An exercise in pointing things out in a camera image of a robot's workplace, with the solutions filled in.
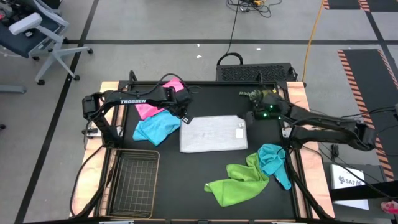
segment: black table surface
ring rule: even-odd
[[[137,86],[147,90],[151,86]],[[195,89],[188,108],[192,116],[241,114],[250,110],[248,98],[240,91],[253,91],[256,85],[204,85]],[[294,218],[292,190],[284,190],[270,177],[265,189],[248,201],[221,207],[214,195],[203,190],[205,183],[227,179],[226,165],[244,164],[245,158],[266,143],[281,144],[278,121],[256,121],[248,129],[248,149],[224,152],[184,154],[179,151],[179,130],[170,134],[159,146],[149,141],[133,141],[139,121],[134,106],[126,113],[123,148],[157,150],[159,172],[152,218],[166,219],[276,219]]]

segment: blue cloth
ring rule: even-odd
[[[274,175],[285,190],[292,187],[284,167],[286,152],[280,146],[263,144],[258,150],[259,167],[266,176]]]
[[[132,138],[135,141],[149,140],[157,146],[180,125],[181,120],[178,117],[164,110],[144,121],[139,121]]]

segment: table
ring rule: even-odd
[[[117,89],[118,85],[119,82],[103,82],[100,91],[115,90]],[[295,104],[301,107],[309,109],[303,83],[287,82],[287,87],[288,87],[287,92],[289,94],[290,101],[294,102]],[[121,106],[120,110],[118,111],[116,124],[121,124],[122,114],[123,114],[123,108]],[[106,118],[109,122],[111,121],[112,115],[113,115],[113,109],[106,114]],[[126,127],[125,135],[128,132],[129,132],[128,127]],[[88,156],[90,156],[94,150],[100,147],[101,144],[102,142],[100,138],[94,138],[88,140],[83,160],[85,160]],[[305,146],[314,150],[318,150],[318,145],[315,142],[308,142]],[[73,210],[75,211],[75,213],[83,209],[83,207],[90,200],[91,196],[94,194],[94,192],[99,186],[101,171],[103,168],[103,162],[105,157],[105,151],[106,151],[105,149],[100,150],[100,152],[97,155],[95,155],[95,157],[93,157],[92,160],[89,161],[86,167],[82,170],[82,173],[77,183],[74,200],[73,200]],[[301,153],[303,171],[305,174],[305,180],[309,191],[315,197],[317,202],[323,207],[323,209],[329,215],[334,217],[333,207],[331,204],[329,190],[320,156],[308,150],[301,150],[300,153]],[[292,154],[292,162],[294,163],[294,167],[297,170],[298,169],[296,163],[297,160],[293,154]],[[299,215],[300,217],[305,218],[307,217],[307,214],[306,214],[303,195],[301,194],[297,186],[295,186],[295,189],[297,193],[296,196],[298,202]],[[317,217],[315,212],[313,211],[311,212],[314,217]]]

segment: teal cloth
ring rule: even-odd
[[[259,168],[257,153],[247,156],[248,166],[230,164],[226,171],[230,179],[205,184],[205,191],[214,194],[222,207],[235,205],[257,196],[268,184],[269,178]]]
[[[260,170],[266,176],[274,175],[285,190],[292,187],[284,167],[286,152],[280,146],[263,144],[258,150]]]
[[[158,146],[170,133],[181,126],[181,120],[164,110],[144,121],[139,121],[132,135],[133,140],[149,140]]]

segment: lime green towel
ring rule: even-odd
[[[252,199],[268,184],[268,177],[259,168],[257,153],[247,156],[246,163],[248,166],[239,164],[226,166],[228,177],[231,179],[205,184],[205,191],[212,192],[222,207]]]

